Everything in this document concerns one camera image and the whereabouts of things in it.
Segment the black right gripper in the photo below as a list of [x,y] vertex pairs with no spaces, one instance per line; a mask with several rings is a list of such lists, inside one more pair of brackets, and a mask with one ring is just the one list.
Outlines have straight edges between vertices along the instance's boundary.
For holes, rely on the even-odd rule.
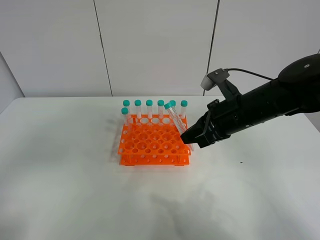
[[180,137],[184,144],[198,144],[202,149],[228,139],[247,125],[246,94],[232,100],[214,100],[208,111]]

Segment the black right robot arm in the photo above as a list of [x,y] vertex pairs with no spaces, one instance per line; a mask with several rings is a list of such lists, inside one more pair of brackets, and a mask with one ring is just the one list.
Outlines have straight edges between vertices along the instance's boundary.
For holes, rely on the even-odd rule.
[[277,78],[245,94],[228,81],[229,76],[228,69],[220,68],[203,78],[204,90],[218,87],[225,99],[216,99],[207,105],[207,112],[181,134],[184,144],[204,148],[280,116],[320,110],[319,54],[291,63]]

